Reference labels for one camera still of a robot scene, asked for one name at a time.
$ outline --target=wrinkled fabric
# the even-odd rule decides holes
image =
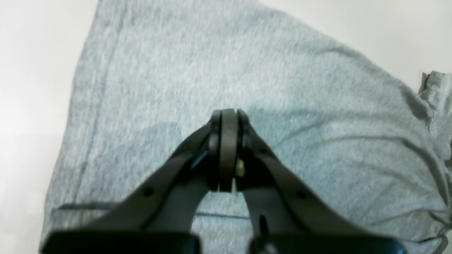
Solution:
[[[215,109],[241,108],[339,215],[441,253],[450,224],[452,75],[419,95],[361,53],[255,0],[100,1],[80,57],[42,240],[106,213]],[[204,253],[245,253],[243,196],[210,193]]]

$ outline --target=black tool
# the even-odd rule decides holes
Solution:
[[[124,202],[85,226],[53,232],[42,252],[200,254],[200,240],[190,234],[196,209],[209,191],[234,186],[253,225],[249,254],[406,253],[395,239],[328,208],[282,165],[245,112],[233,109],[214,111]]]

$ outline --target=clamp jaw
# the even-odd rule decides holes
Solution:
[[[332,211],[278,160],[243,110],[216,110],[170,158],[111,212],[53,232],[42,252],[200,254],[190,234],[209,191],[242,192],[253,225],[249,254],[403,254],[396,240]]]

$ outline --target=white surface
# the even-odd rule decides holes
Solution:
[[[422,71],[452,72],[450,0],[264,2],[358,49],[415,90]],[[72,76],[96,3],[0,0],[1,254],[36,253]]]

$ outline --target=gray t-shirt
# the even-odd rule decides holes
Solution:
[[[42,239],[121,202],[215,109],[241,108],[337,213],[441,253],[452,75],[416,94],[355,50],[256,0],[100,1],[75,73]],[[209,194],[204,253],[244,253],[241,195]]]

